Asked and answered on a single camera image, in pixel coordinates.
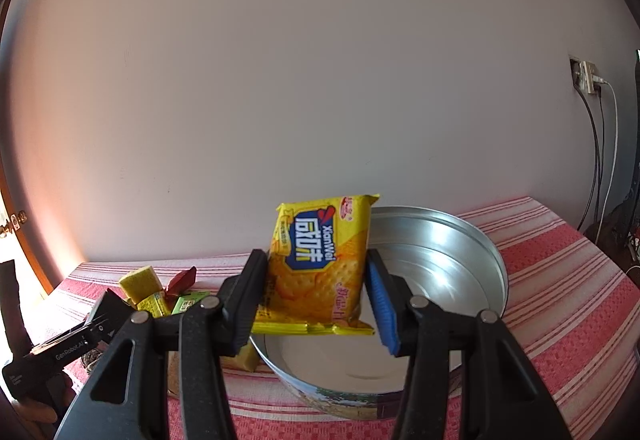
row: metal tin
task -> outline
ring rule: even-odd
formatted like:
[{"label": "metal tin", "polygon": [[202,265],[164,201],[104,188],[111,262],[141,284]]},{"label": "metal tin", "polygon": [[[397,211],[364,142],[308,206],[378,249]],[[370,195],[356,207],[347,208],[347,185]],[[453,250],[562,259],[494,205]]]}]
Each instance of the metal tin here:
[{"label": "metal tin", "polygon": [[[473,225],[417,207],[374,207],[369,247],[389,272],[403,276],[414,295],[447,311],[502,315],[508,282],[495,245]],[[363,290],[361,319],[374,325]],[[408,359],[388,354],[377,336],[252,336],[280,380],[303,401],[332,415],[374,420],[398,413]],[[450,390],[461,379],[460,352],[451,352]]]}]

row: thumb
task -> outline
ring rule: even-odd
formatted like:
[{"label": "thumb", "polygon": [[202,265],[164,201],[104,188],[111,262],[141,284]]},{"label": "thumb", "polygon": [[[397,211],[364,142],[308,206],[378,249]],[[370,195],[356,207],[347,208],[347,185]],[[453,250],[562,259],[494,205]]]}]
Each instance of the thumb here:
[{"label": "thumb", "polygon": [[56,412],[41,402],[36,402],[31,398],[24,398],[21,401],[12,403],[14,405],[15,412],[25,420],[31,422],[43,422],[46,424],[53,424],[58,416]]}]

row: white wall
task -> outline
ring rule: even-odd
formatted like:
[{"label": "white wall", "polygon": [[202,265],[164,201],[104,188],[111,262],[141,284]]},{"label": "white wall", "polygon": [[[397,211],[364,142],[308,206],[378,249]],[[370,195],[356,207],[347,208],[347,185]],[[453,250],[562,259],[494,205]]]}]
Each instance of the white wall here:
[{"label": "white wall", "polygon": [[454,213],[532,195],[577,224],[593,144],[569,54],[616,87],[611,207],[629,187],[640,30],[623,0],[15,0],[11,15],[20,180],[73,257],[246,251],[279,202],[345,193]]}]

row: wall socket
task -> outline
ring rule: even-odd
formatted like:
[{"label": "wall socket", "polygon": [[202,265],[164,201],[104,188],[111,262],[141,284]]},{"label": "wall socket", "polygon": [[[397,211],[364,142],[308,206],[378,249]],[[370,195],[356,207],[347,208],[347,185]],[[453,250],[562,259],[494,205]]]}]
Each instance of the wall socket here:
[{"label": "wall socket", "polygon": [[569,57],[569,61],[571,63],[574,86],[584,95],[596,94],[598,91],[593,86],[593,75],[598,74],[596,65],[588,60],[577,60],[573,57]]}]

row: striped tablecloth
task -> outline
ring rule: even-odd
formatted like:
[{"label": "striped tablecloth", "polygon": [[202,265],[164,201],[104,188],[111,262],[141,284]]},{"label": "striped tablecloth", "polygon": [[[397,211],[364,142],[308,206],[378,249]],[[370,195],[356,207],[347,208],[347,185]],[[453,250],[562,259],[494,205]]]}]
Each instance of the striped tablecloth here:
[{"label": "striped tablecloth", "polygon": [[[542,375],[574,438],[588,439],[634,374],[640,336],[640,293],[620,269],[580,233],[531,198],[460,214],[497,245],[509,276],[504,321]],[[163,283],[198,268],[196,286],[216,290],[239,273],[247,255],[186,261],[81,264],[26,317],[34,341],[82,320],[94,300],[129,270],[153,265]],[[86,373],[69,366],[78,387]],[[226,370],[231,412],[240,439],[387,439],[392,420],[353,422],[311,409],[285,390],[266,366],[256,373]],[[449,399],[446,438],[457,438],[460,395]],[[177,400],[170,399],[172,438],[181,439]]]}]

